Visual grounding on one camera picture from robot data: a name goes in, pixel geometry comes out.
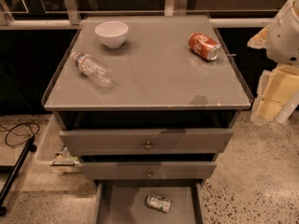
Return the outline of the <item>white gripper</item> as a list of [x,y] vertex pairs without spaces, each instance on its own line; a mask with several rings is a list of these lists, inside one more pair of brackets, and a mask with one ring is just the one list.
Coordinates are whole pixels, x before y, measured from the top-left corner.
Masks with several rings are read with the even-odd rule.
[[[266,49],[269,25],[266,25],[247,43],[252,49]],[[257,98],[250,120],[259,126],[270,121],[284,123],[299,106],[299,66],[279,63],[272,71],[260,76]]]

